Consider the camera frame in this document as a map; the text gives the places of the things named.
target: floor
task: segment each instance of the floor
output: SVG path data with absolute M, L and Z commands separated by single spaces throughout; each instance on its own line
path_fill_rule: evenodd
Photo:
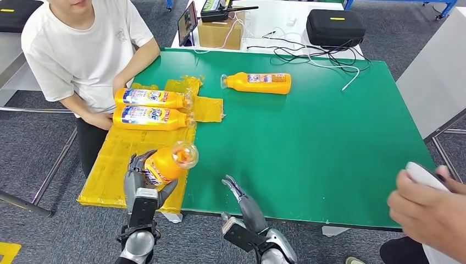
M 164 1 L 137 0 L 137 9 L 161 46 L 170 46 L 176 21 L 187 0 L 176 0 L 167 12 Z M 461 0 L 459 5 L 466 5 Z M 435 11 L 420 3 L 356 1 L 358 12 L 368 27 L 363 53 L 386 61 L 396 80 L 442 22 L 435 22 Z M 18 92 L 8 103 L 17 107 L 60 107 L 46 102 L 39 92 Z M 74 127 L 70 115 L 0 112 L 0 189 L 30 200 L 56 160 Z M 466 128 L 466 122 L 459 125 Z M 441 137 L 458 173 L 466 175 L 465 137 Z M 442 161 L 428 144 L 437 164 Z M 0 202 L 0 241 L 23 247 L 14 263 L 113 263 L 119 255 L 115 236 L 125 220 L 125 211 L 115 208 L 81 206 L 75 201 L 85 178 L 77 145 L 74 143 L 41 205 L 57 211 L 53 218 L 42 218 Z M 162 240 L 156 246 L 154 263 L 254 263 L 221 238 L 218 217 L 188 215 L 172 224 L 157 214 Z M 400 233 L 352 229 L 327 238 L 318 225 L 271 223 L 279 228 L 298 254 L 300 263 L 337 264 L 353 255 L 370 264 L 382 263 L 380 245 Z

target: green table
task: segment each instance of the green table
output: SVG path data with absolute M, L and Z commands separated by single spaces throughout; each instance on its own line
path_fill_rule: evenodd
M 291 91 L 222 90 L 220 76 L 237 72 L 290 73 Z M 339 69 L 283 64 L 271 54 L 165 49 L 135 81 L 163 87 L 182 75 L 203 76 L 199 95 L 223 98 L 226 114 L 198 124 L 199 163 L 188 175 L 184 211 L 240 213 L 220 181 L 228 174 L 269 218 L 398 228 L 386 204 L 397 172 L 408 161 L 434 168 L 384 62 L 341 92 L 353 74 Z

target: black pants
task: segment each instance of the black pants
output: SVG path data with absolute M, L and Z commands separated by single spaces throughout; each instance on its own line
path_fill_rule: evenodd
M 92 166 L 97 159 L 108 131 L 87 124 L 82 118 L 76 120 L 77 141 L 79 143 L 79 157 L 82 171 L 86 177 L 91 173 Z
M 407 236 L 382 245 L 380 257 L 385 264 L 429 264 L 422 244 Z

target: cardboard box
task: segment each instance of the cardboard box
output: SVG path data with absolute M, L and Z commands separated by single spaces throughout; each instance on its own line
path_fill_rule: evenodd
M 236 12 L 236 17 L 244 23 L 245 20 L 245 13 L 244 12 Z M 228 18 L 224 21 L 216 21 L 216 22 L 208 22 L 203 23 L 199 20 L 199 24 L 197 25 L 198 32 L 199 32 L 199 42 L 201 47 L 208 47 L 208 48 L 219 48 L 223 46 L 225 42 L 226 35 L 231 29 L 231 26 L 235 22 L 234 19 Z M 229 50 L 239 50 L 241 48 L 241 40 L 243 38 L 243 26 L 236 22 L 233 29 L 231 30 L 228 39 L 226 40 L 226 44 L 223 48 Z

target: bottle label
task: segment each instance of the bottle label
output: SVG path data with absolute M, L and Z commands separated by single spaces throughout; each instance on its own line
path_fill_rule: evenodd
M 123 94 L 123 102 L 130 104 L 157 103 L 164 104 L 167 101 L 168 92 L 140 89 L 127 89 Z
M 170 180 L 163 177 L 160 171 L 157 169 L 154 160 L 149 158 L 144 164 L 144 175 L 146 176 L 146 183 L 152 184 L 155 186 L 160 186 L 165 183 L 169 183 Z
M 248 74 L 249 83 L 284 83 L 286 82 L 286 74 Z
M 121 121 L 127 124 L 167 123 L 170 109 L 140 106 L 126 106 Z

